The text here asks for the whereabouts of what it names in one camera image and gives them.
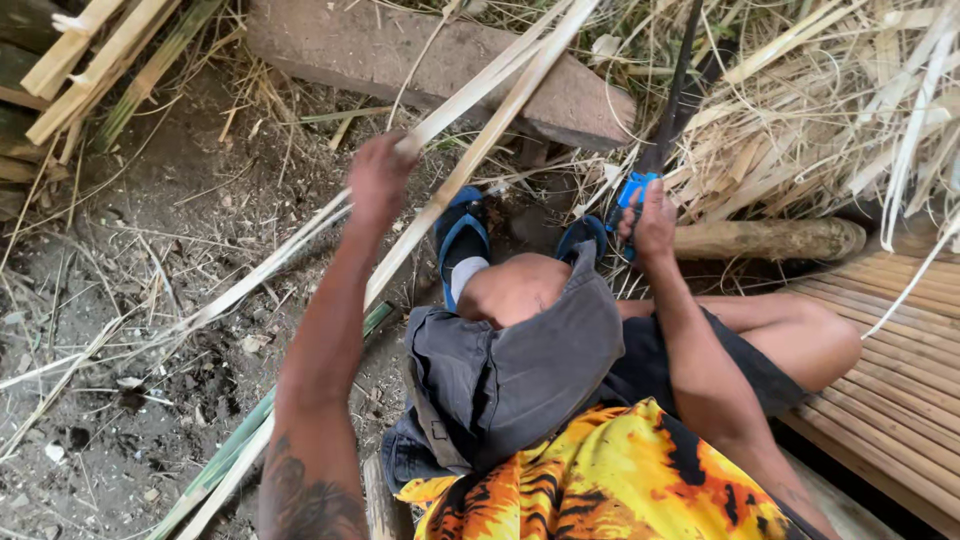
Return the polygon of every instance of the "white sock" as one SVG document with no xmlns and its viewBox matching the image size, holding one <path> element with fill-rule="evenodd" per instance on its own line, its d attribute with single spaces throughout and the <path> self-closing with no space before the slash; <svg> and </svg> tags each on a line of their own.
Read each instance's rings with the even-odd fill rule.
<svg viewBox="0 0 960 540">
<path fill-rule="evenodd" d="M 489 266 L 490 263 L 485 258 L 468 257 L 453 267 L 453 273 L 450 274 L 450 294 L 453 296 L 454 304 L 460 302 L 460 293 L 464 291 L 470 278 Z"/>
</svg>

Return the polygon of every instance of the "man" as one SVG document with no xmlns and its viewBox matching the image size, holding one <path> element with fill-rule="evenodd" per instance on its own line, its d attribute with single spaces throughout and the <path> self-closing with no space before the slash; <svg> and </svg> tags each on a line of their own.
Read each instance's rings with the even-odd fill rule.
<svg viewBox="0 0 960 540">
<path fill-rule="evenodd" d="M 280 369 L 264 540 L 367 536 L 348 393 L 367 277 L 414 165 L 401 138 L 357 152 L 353 214 Z M 436 224 L 448 308 L 411 313 L 413 407 L 382 454 L 399 496 L 427 508 L 418 537 L 837 538 L 765 413 L 850 369 L 856 332 L 791 296 L 692 297 L 676 210 L 662 182 L 647 189 L 618 233 L 633 236 L 656 315 L 615 302 L 593 270 L 606 244 L 595 219 L 571 226 L 556 258 L 496 266 L 476 193 Z"/>
</svg>

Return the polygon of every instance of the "forearm tattoo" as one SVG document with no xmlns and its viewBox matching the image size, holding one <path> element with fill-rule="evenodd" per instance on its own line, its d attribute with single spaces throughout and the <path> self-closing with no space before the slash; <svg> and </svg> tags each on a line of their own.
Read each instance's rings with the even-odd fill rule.
<svg viewBox="0 0 960 540">
<path fill-rule="evenodd" d="M 284 434 L 270 449 L 260 489 L 261 527 L 269 540 L 352 540 L 368 538 L 363 501 L 340 485 L 304 481 L 303 462 L 290 454 Z"/>
</svg>

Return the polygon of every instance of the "blue flip-flop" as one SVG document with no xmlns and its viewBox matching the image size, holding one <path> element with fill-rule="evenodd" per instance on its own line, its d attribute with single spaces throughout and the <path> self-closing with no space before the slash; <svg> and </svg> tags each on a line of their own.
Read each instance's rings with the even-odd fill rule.
<svg viewBox="0 0 960 540">
<path fill-rule="evenodd" d="M 603 258 L 603 255 L 607 253 L 607 230 L 604 229 L 603 223 L 592 215 L 585 215 L 566 228 L 564 235 L 560 237 L 560 243 L 557 245 L 557 255 L 554 258 L 571 262 L 576 258 L 574 257 L 573 246 L 588 240 L 596 240 L 596 259 Z"/>
<path fill-rule="evenodd" d="M 462 188 L 450 201 L 450 205 L 444 210 L 444 213 L 433 224 L 433 233 L 437 242 L 437 260 L 440 264 L 441 281 L 444 284 L 444 302 L 446 308 L 451 311 L 455 311 L 457 305 L 453 301 L 450 283 L 444 278 L 444 269 L 453 240 L 464 227 L 471 227 L 480 234 L 485 248 L 483 253 L 477 253 L 476 255 L 483 258 L 490 257 L 490 239 L 487 237 L 487 228 L 481 223 L 483 207 L 479 202 L 482 199 L 483 194 L 476 187 L 468 185 Z"/>
</svg>

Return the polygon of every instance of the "soil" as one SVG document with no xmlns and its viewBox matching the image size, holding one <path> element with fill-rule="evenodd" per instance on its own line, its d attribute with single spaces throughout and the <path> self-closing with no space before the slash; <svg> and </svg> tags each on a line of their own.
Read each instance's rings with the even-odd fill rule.
<svg viewBox="0 0 960 540">
<path fill-rule="evenodd" d="M 316 112 L 352 109 L 361 97 L 317 85 L 301 89 L 303 101 Z M 170 343 L 124 356 L 173 323 L 178 312 L 192 313 L 219 296 L 342 189 L 351 153 L 382 133 L 386 117 L 358 118 L 335 152 L 325 144 L 336 123 L 306 128 L 294 137 L 284 169 L 289 127 L 263 107 L 239 110 L 219 141 L 224 111 L 235 107 L 231 92 L 228 73 L 206 68 L 134 157 L 162 112 L 137 116 L 118 149 L 84 155 L 81 191 L 109 179 L 124 164 L 129 169 L 79 205 L 70 227 L 62 216 L 29 230 L 12 250 L 5 275 L 16 306 L 7 295 L 0 301 L 5 317 L 0 380 L 82 351 L 118 310 L 146 306 L 125 321 L 93 364 L 77 371 L 15 454 L 0 463 L 3 528 L 48 539 L 144 534 L 273 386 L 283 351 L 337 245 L 339 226 L 179 347 Z M 401 127 L 416 121 L 414 113 L 399 117 Z M 464 123 L 455 132 L 476 129 Z M 520 154 L 519 144 L 508 145 L 514 156 Z M 406 209 L 381 256 L 462 152 L 449 145 L 417 168 Z M 496 158 L 516 165 L 503 151 Z M 478 175 L 502 174 L 493 165 L 484 167 L 491 169 Z M 575 185 L 561 174 L 530 183 L 536 198 L 519 189 L 491 198 L 497 260 L 521 251 L 550 254 L 559 237 L 561 229 L 543 223 L 560 223 Z M 69 201 L 72 186 L 63 183 L 54 195 L 52 209 L 57 209 Z M 30 214 L 28 223 L 40 217 Z M 8 223 L 6 233 L 11 230 Z M 155 258 L 170 292 L 155 284 Z M 424 240 L 383 295 L 395 309 L 368 338 L 349 400 L 361 460 L 378 449 L 383 430 L 403 411 L 405 391 L 397 368 L 404 358 L 405 316 L 412 306 L 442 302 L 435 261 L 433 247 Z M 701 291 L 715 287 L 725 265 L 686 270 L 708 276 L 702 285 L 691 282 Z M 53 305 L 60 307 L 51 316 Z M 54 370 L 3 390 L 0 443 L 12 438 L 61 375 Z M 205 537 L 254 538 L 258 481 L 259 463 Z"/>
</svg>

